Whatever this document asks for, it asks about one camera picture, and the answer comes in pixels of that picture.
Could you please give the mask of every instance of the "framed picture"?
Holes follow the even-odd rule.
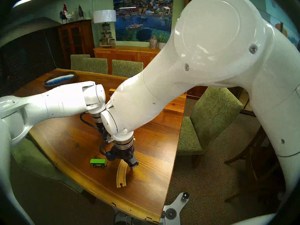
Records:
[[[116,40],[148,42],[152,35],[169,39],[173,0],[113,0]]]
[[[284,23],[282,25],[282,33],[285,37],[299,50],[300,44],[299,44],[299,34],[293,32],[290,28],[288,28]]]

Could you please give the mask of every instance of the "wooden table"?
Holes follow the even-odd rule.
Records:
[[[14,95],[25,97],[45,92],[43,81],[62,71],[69,70],[53,70]],[[91,80],[102,84],[106,101],[110,98],[109,89],[117,88],[126,80],[125,77],[75,72],[78,82]],[[90,165],[92,158],[105,158],[99,152],[100,133],[81,122],[79,115],[40,122],[29,133],[51,161],[88,192],[135,218],[158,223],[173,171],[185,99],[185,94],[176,98],[155,119],[134,131],[135,157],[139,165],[127,173],[127,186],[122,188],[116,186],[120,160],[108,161],[107,167]],[[89,114],[83,117],[93,123]]]

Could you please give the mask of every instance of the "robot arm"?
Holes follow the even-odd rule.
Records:
[[[194,86],[241,86],[275,149],[289,194],[300,176],[299,66],[298,50],[249,0],[192,0],[165,47],[117,88],[101,119],[114,141],[125,142]]]
[[[81,112],[101,112],[105,107],[102,85],[93,81],[56,87],[29,97],[0,99],[0,118],[9,130],[11,146],[16,145],[38,122],[72,116]]]
[[[33,224],[17,202],[9,181],[10,147],[16,145],[38,122],[49,118],[67,117],[82,112],[97,116],[105,108],[102,85],[93,81],[56,87],[29,97],[0,98],[0,196],[7,212],[15,208],[16,216],[24,224]]]

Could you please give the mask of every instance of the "green upholstered chair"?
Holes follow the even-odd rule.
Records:
[[[85,71],[83,58],[90,58],[90,55],[71,55],[71,70]]]
[[[83,64],[87,72],[108,74],[107,59],[102,58],[83,58]]]
[[[56,168],[30,140],[23,139],[12,148],[11,153],[23,169],[36,176],[61,182],[78,193],[83,192],[81,186]]]
[[[196,168],[217,135],[242,109],[242,103],[227,89],[208,87],[190,117],[183,117],[178,155],[192,155]]]
[[[71,69],[108,74],[107,59],[90,58],[90,55],[71,55]]]
[[[142,62],[112,60],[112,74],[119,77],[133,77],[143,71]]]

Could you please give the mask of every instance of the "wooden sideboard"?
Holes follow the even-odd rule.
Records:
[[[159,49],[151,49],[149,47],[132,47],[132,46],[114,46],[110,48],[97,47],[94,48],[95,58],[107,59],[108,74],[112,74],[112,60],[128,60],[143,62],[144,68],[159,53]]]

